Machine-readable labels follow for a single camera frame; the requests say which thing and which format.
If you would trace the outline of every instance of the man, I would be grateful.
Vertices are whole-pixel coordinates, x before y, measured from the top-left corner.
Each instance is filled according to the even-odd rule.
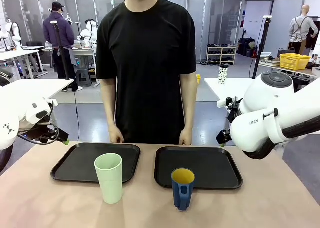
[[[114,8],[98,29],[97,77],[111,142],[192,143],[195,25],[185,8],[168,0]]]
[[[65,79],[66,74],[65,74],[65,68],[64,64],[62,61],[62,56],[58,52],[58,41],[57,41],[57,35],[54,26],[50,23],[52,20],[57,20],[58,27],[60,30],[60,37],[61,37],[61,42],[64,47],[63,53],[65,56],[66,60],[66,68],[69,74],[69,77],[71,79],[74,79],[74,81],[71,83],[71,88],[72,91],[76,92],[79,90],[82,90],[83,87],[78,86],[77,84],[77,79],[76,79],[76,73],[75,73],[75,68],[73,64],[76,64],[75,57],[72,53],[72,45],[75,42],[75,35],[74,32],[72,31],[71,25],[67,20],[65,20],[62,16],[63,12],[63,6],[59,2],[53,2],[52,3],[52,12],[48,18],[43,22],[43,33],[44,37],[48,42],[52,44],[53,48],[53,60],[56,66],[56,69],[58,71],[58,77],[60,79]]]
[[[313,29],[312,38],[315,38],[319,29],[315,25],[313,19],[308,17],[310,6],[305,4],[302,6],[302,13],[300,16],[292,19],[290,23],[289,35],[291,36],[289,48],[294,47],[296,54],[304,54],[307,44],[307,35],[310,28]]]

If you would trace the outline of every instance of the person in purple jacket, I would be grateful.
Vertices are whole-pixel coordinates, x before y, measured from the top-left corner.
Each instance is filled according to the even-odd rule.
[[[83,89],[83,87],[78,86],[77,79],[76,79],[76,73],[74,65],[77,65],[75,61],[75,56],[73,55],[72,51],[72,45],[75,42],[75,35],[72,31],[72,27],[69,24],[69,22],[64,19],[62,16],[63,12],[63,6],[61,3],[55,1],[52,3],[52,12],[48,18],[43,22],[43,33],[46,40],[48,40],[52,44],[53,48],[53,61],[56,66],[56,69],[58,71],[58,77],[60,79],[65,79],[65,68],[62,62],[62,57],[60,53],[58,53],[58,41],[57,41],[57,35],[54,26],[50,23],[52,20],[58,21],[58,26],[60,30],[60,36],[61,36],[61,42],[64,47],[64,56],[66,59],[66,65],[67,65],[67,71],[69,74],[69,77],[71,79],[74,79],[74,81],[71,83],[72,91],[79,91]]]

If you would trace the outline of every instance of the glass wall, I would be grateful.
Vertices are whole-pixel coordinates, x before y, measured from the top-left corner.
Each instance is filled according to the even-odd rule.
[[[43,41],[43,20],[55,0],[2,0],[7,19],[19,24],[22,42]],[[87,19],[101,22],[103,17],[124,0],[58,0],[70,15],[75,35],[86,28]],[[206,58],[208,43],[236,43],[242,0],[170,0],[185,7],[195,24],[196,57]]]

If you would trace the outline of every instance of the cup handle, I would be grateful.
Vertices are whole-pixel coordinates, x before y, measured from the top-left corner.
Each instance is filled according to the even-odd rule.
[[[189,185],[181,185],[179,184],[179,196],[180,196],[180,208],[179,210],[187,210],[187,203],[188,203],[188,199],[189,199]],[[186,187],[186,194],[183,194],[181,189],[182,187]]]

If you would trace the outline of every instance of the blue cup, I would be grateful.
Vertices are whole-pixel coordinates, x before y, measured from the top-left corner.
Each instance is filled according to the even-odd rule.
[[[171,179],[174,205],[179,210],[187,210],[190,206],[195,178],[195,174],[186,168],[179,168],[172,172]]]

